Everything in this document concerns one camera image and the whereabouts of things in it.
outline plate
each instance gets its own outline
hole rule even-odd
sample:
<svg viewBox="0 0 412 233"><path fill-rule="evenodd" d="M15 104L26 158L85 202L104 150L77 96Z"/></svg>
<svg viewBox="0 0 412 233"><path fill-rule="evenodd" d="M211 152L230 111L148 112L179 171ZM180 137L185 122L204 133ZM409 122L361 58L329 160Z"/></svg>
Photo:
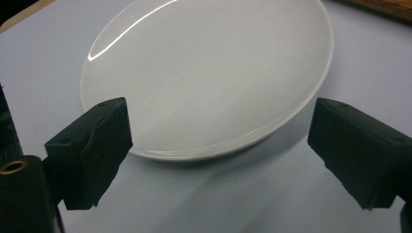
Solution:
<svg viewBox="0 0 412 233"><path fill-rule="evenodd" d="M318 0L139 0L89 51L82 105L125 97L131 153L216 157L295 116L321 86L332 52Z"/></svg>

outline white surface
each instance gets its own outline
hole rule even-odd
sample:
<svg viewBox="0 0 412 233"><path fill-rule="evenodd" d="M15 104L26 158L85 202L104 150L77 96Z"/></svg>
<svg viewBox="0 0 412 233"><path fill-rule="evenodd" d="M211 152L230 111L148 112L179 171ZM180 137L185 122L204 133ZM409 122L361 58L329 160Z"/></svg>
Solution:
<svg viewBox="0 0 412 233"><path fill-rule="evenodd" d="M130 152L187 161L240 150L301 110L330 65L318 0L146 0L122 11L82 72L85 110L125 97Z"/></svg>
<svg viewBox="0 0 412 233"><path fill-rule="evenodd" d="M43 144L82 114L87 51L130 3L56 0L0 34L0 82L26 154L46 157ZM324 4L335 52L318 96L412 136L412 28ZM312 112L313 101L267 140L219 159L171 164L129 155L97 208L60 205L66 231L400 232L401 200L388 210L361 210L307 146Z"/></svg>

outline wooden edge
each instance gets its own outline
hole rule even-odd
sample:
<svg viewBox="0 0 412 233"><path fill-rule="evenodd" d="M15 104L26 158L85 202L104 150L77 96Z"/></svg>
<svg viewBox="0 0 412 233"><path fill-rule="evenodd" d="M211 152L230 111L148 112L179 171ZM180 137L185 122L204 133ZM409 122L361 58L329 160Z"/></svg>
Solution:
<svg viewBox="0 0 412 233"><path fill-rule="evenodd" d="M408 0L341 0L382 14L412 22L412 4Z"/></svg>
<svg viewBox="0 0 412 233"><path fill-rule="evenodd" d="M19 22L23 21L25 18L30 17L31 15L45 8L46 6L48 6L48 4L52 2L54 2L54 0L39 0L35 2L30 7L24 9L23 11L19 12L17 15L5 21L0 27L0 33L18 24Z"/></svg>

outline gray table surface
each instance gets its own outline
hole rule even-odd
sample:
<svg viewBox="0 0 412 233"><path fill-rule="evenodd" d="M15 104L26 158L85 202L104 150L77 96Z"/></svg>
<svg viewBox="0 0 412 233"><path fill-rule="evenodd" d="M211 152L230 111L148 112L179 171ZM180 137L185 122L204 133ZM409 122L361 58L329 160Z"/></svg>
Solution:
<svg viewBox="0 0 412 233"><path fill-rule="evenodd" d="M79 78L104 26L132 0L56 0L0 34L0 82L25 154L82 113ZM323 1L335 52L317 97L346 102L412 136L412 27ZM400 232L390 209L363 211L307 146L314 100L267 140L219 159L129 155L97 208L59 208L74 232Z"/></svg>

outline brass insert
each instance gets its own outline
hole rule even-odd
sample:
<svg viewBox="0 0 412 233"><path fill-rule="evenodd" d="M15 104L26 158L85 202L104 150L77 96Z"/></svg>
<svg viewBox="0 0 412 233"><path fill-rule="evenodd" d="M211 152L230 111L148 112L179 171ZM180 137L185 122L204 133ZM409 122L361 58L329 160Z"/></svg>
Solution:
<svg viewBox="0 0 412 233"><path fill-rule="evenodd" d="M24 169L27 165L28 162L23 159L8 162L0 168L0 175L10 175L16 173Z"/></svg>

